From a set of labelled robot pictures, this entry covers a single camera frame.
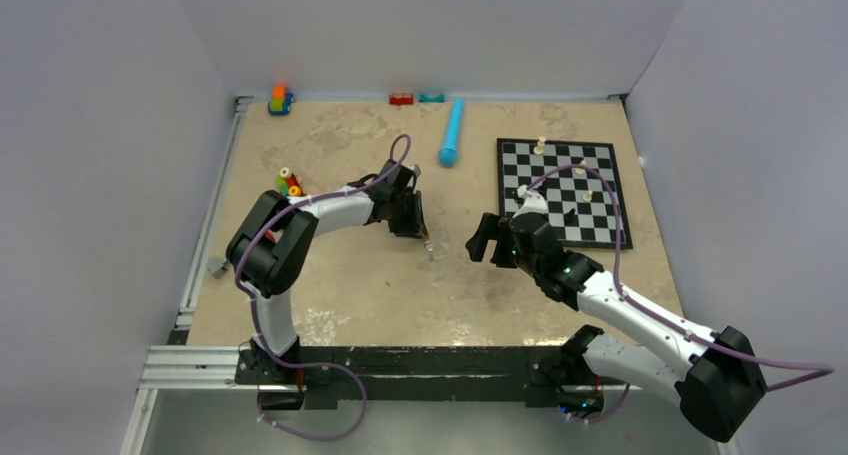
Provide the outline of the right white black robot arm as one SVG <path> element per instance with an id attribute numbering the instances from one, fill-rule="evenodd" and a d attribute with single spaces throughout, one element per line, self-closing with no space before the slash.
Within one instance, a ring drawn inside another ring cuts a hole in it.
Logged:
<path id="1" fill-rule="evenodd" d="M 495 244 L 492 264 L 519 268 L 549 299 L 600 319 L 631 338 L 585 327 L 561 356 L 564 374 L 576 382 L 592 375 L 650 390 L 677 406 L 700 433 L 728 442 L 767 393 L 748 337 L 728 326 L 716 331 L 679 318 L 628 287 L 582 253 L 566 249 L 548 221 L 543 197 L 520 187 L 517 214 L 482 215 L 466 242 L 473 262 Z"/>

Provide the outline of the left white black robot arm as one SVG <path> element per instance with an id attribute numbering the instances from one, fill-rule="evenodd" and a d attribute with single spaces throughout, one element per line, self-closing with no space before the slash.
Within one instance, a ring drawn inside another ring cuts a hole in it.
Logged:
<path id="1" fill-rule="evenodd" d="M 266 191 L 257 199 L 229 242 L 226 259 L 236 286 L 249 297 L 252 347 L 262 353 L 259 370 L 272 383 L 289 382 L 304 366 L 297 354 L 291 292 L 313 240 L 381 222 L 397 237 L 428 238 L 417 178 L 417 169 L 389 159 L 379 173 L 336 192 L 286 197 Z"/>

